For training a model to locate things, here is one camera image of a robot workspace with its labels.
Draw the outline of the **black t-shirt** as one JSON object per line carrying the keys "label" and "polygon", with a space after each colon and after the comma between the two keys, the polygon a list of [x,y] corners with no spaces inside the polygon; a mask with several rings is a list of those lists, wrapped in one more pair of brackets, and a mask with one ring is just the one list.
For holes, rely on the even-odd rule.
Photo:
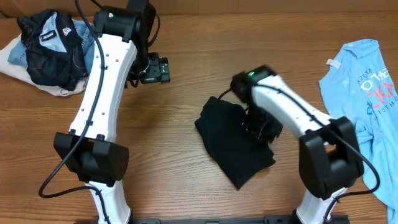
{"label": "black t-shirt", "polygon": [[275,164],[270,143],[254,139],[244,128],[245,118],[241,105],[212,96],[195,121],[208,154],[237,189]]}

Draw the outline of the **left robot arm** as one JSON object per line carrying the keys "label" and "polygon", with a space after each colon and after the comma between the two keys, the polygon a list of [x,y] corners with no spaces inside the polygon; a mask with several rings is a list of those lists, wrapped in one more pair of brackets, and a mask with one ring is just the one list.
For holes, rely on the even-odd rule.
{"label": "left robot arm", "polygon": [[129,149],[116,143],[116,123],[128,85],[168,83],[169,62],[149,47],[160,17],[149,1],[129,1],[126,8],[103,6],[95,15],[95,54],[80,109],[67,133],[53,146],[95,201],[99,223],[132,223],[122,179]]}

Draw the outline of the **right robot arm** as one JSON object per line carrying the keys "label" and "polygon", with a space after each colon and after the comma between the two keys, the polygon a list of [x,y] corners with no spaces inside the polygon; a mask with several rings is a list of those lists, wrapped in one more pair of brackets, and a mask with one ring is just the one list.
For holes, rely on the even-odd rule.
{"label": "right robot arm", "polygon": [[256,135],[262,131],[260,114],[269,113],[298,140],[304,198],[291,215],[266,216],[265,223],[349,223],[348,216],[331,211],[335,198],[364,172],[352,122],[317,110],[265,65],[233,76],[230,87],[249,105],[249,129]]}

